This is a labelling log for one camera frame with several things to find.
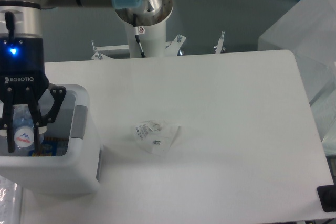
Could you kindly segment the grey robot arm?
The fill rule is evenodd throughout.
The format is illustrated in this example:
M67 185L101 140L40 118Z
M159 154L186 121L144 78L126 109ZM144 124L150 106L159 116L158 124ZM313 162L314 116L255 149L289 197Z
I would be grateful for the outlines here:
M45 73L40 15L63 6L138 7L142 0L1 0L1 134L6 151L16 152L17 136L39 150L41 130L55 122L67 90Z

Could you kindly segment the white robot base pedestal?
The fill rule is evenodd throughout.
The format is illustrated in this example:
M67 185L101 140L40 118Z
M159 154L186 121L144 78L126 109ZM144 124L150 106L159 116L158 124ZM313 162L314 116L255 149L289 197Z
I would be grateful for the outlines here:
M124 23L131 58L163 57L166 49L166 21L173 0L142 0L135 9L117 10Z

